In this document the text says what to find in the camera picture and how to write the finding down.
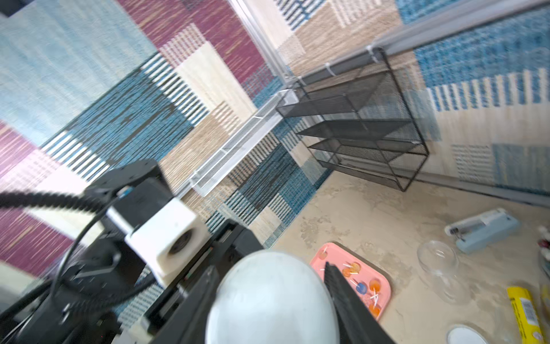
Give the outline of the translucent white jar lid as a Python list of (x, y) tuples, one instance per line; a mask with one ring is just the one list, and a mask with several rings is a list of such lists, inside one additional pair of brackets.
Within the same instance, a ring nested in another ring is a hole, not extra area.
[(488, 344), (479, 332), (466, 325), (455, 325), (446, 334), (447, 344)]

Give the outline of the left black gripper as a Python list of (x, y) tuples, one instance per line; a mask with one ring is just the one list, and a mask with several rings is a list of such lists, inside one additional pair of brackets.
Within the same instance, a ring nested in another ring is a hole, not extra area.
[(222, 279), (263, 248), (250, 229), (227, 219), (146, 311), (142, 324), (148, 334), (153, 340), (204, 340)]

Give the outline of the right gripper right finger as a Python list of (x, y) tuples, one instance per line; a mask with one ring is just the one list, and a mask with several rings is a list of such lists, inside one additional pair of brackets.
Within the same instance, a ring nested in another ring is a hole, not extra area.
[(395, 343), (335, 265), (325, 264), (323, 280), (335, 306), (339, 343)]

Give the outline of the clear candy jar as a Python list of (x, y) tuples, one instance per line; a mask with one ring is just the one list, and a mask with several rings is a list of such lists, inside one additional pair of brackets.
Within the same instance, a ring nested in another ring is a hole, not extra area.
[(417, 256), (433, 290), (443, 301), (451, 305), (466, 305), (470, 302), (470, 290), (459, 276), (458, 256), (450, 246), (431, 240), (419, 246)]

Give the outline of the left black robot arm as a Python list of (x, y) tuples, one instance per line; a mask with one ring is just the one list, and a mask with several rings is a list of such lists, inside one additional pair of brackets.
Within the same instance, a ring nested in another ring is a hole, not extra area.
[(160, 298), (146, 311), (154, 343), (203, 343), (206, 322), (225, 274), (262, 245), (227, 219), (209, 232), (169, 189), (158, 163), (136, 161), (104, 173), (83, 195), (4, 191), (1, 207), (71, 209), (93, 214), (104, 230), (88, 247), (72, 245), (56, 275), (1, 314), (37, 308), (4, 343), (112, 343), (121, 333), (114, 309), (154, 284)]

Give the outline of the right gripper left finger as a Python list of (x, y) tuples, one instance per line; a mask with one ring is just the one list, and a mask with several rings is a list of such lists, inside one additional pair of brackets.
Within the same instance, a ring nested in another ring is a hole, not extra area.
[(169, 288), (148, 309), (151, 343), (205, 343), (209, 312), (221, 278), (215, 266), (206, 268), (184, 297)]

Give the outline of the white lid candy jar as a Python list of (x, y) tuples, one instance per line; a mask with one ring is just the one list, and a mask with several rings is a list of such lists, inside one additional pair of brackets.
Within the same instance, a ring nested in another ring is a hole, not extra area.
[(206, 343), (339, 343), (337, 313), (319, 275), (284, 252), (246, 256), (222, 279)]

